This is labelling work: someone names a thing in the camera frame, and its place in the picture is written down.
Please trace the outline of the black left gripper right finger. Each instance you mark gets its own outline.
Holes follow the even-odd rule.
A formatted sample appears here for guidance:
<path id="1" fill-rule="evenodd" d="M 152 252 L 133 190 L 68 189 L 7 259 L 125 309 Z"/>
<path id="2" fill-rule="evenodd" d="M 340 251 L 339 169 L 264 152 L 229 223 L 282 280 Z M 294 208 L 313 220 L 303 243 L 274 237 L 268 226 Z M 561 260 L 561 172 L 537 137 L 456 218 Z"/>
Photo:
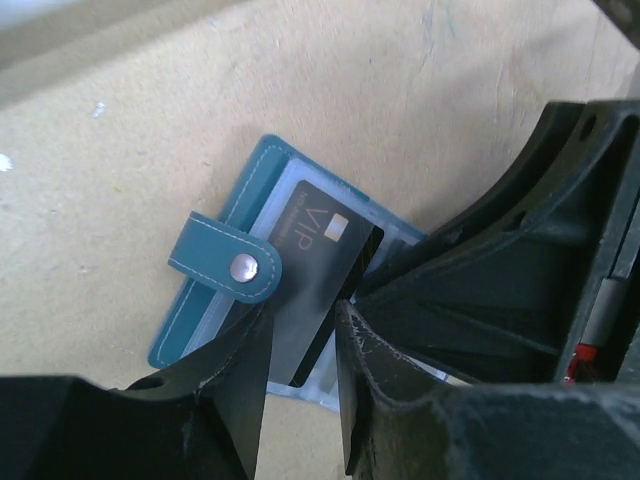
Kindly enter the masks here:
<path id="1" fill-rule="evenodd" d="M 344 464 L 355 479 L 635 479 L 639 389 L 454 386 L 335 307 Z"/>

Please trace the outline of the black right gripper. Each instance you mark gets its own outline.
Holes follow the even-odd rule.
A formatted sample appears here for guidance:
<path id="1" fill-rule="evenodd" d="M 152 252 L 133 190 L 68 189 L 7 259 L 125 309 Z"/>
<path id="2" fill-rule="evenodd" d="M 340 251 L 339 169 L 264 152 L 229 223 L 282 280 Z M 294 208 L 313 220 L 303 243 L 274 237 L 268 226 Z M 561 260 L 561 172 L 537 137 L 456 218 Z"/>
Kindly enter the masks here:
<path id="1" fill-rule="evenodd" d="M 548 104 L 496 184 L 368 276 L 356 307 L 474 382 L 638 382 L 638 100 Z"/>

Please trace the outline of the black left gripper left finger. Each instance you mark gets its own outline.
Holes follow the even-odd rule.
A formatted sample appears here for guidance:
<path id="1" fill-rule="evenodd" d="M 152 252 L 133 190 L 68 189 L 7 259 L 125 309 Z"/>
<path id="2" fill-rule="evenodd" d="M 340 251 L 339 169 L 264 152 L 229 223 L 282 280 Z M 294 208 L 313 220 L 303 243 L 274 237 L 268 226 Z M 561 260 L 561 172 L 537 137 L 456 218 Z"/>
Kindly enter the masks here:
<path id="1" fill-rule="evenodd" d="M 124 390 L 75 376 L 1 381 L 5 479 L 251 479 L 274 316 L 246 309 L 220 337 Z"/>

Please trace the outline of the black VIP credit card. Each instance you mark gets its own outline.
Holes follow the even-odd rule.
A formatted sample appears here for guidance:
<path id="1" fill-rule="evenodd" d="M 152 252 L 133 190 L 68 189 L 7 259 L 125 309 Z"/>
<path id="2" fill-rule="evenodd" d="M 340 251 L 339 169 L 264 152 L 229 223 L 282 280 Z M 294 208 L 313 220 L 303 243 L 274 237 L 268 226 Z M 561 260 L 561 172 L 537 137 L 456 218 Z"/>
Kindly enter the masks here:
<path id="1" fill-rule="evenodd" d="M 267 235 L 282 265 L 269 297 L 271 382 L 305 381 L 331 335 L 331 306 L 354 291 L 383 237 L 380 227 L 309 181 L 296 183 Z"/>

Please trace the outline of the blue leather card holder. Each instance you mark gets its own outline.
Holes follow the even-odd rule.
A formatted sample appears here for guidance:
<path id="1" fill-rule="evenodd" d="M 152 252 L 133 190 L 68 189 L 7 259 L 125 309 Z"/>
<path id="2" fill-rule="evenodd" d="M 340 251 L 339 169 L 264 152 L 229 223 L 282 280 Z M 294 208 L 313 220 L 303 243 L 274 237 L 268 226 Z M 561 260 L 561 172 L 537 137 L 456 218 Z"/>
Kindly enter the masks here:
<path id="1" fill-rule="evenodd" d="M 384 232 L 362 277 L 423 235 L 274 135 L 262 137 L 217 218 L 191 213 L 169 256 L 169 265 L 185 280 L 153 341 L 149 364 L 166 368 L 221 336 L 241 311 L 268 301 L 281 279 L 282 265 L 267 235 L 293 188 L 307 180 L 372 221 Z M 358 285 L 347 298 L 356 296 Z M 317 361 L 299 385 L 268 379 L 272 394 L 339 407 L 334 327 Z"/>

